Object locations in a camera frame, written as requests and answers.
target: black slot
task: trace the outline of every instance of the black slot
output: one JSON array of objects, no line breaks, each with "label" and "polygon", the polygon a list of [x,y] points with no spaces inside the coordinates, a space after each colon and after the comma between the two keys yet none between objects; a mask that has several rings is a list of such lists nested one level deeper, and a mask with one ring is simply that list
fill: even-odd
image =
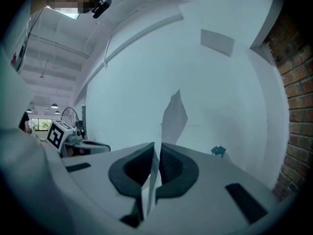
[{"label": "black slot", "polygon": [[82,170],[88,167],[91,167],[91,165],[88,163],[82,163],[78,165],[76,164],[76,165],[66,166],[65,168],[67,169],[68,172],[74,172],[74,171]]},{"label": "black slot", "polygon": [[250,224],[268,213],[240,184],[230,184],[225,188]]}]

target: ceiling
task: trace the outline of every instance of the ceiling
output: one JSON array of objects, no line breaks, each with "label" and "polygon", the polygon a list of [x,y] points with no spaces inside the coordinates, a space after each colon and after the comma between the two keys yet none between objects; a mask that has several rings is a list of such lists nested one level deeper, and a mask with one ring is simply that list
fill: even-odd
[{"label": "ceiling", "polygon": [[[30,34],[21,76],[34,93],[29,107],[34,115],[53,116],[70,106],[74,84],[83,64],[99,41],[136,10],[158,0],[112,0],[110,8],[95,20],[92,13],[73,20],[45,8]],[[29,25],[33,25],[36,14]]]}]

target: ceiling light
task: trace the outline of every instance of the ceiling light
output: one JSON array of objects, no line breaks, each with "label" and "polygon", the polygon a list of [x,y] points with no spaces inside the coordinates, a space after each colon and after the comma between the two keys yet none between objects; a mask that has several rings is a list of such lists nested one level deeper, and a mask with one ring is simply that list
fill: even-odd
[{"label": "ceiling light", "polygon": [[52,105],[51,105],[51,108],[53,108],[53,109],[58,109],[59,106],[58,106],[57,104],[52,104]]},{"label": "ceiling light", "polygon": [[73,13],[69,13],[68,12],[68,8],[66,8],[66,9],[62,9],[62,8],[61,9],[55,9],[54,11],[57,11],[57,12],[63,14],[63,15],[66,15],[66,16],[74,19],[74,20],[76,20],[78,18],[78,16],[80,15],[80,13],[77,13],[78,12],[77,9]]}]

